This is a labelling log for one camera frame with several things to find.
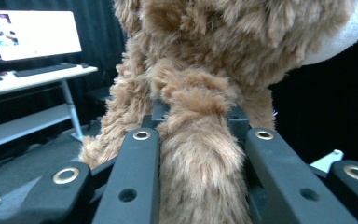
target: monitor screen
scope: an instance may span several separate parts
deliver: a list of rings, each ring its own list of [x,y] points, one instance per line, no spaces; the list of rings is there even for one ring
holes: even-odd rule
[[[0,10],[0,60],[80,51],[72,12]]]

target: brown fur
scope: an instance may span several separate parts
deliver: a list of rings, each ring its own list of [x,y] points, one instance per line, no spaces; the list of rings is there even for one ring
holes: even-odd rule
[[[115,157],[152,101],[171,106],[161,139],[161,223],[249,223],[244,154],[225,115],[238,102],[274,128],[270,84],[299,67],[349,17],[354,0],[116,0],[129,35],[91,168]]]

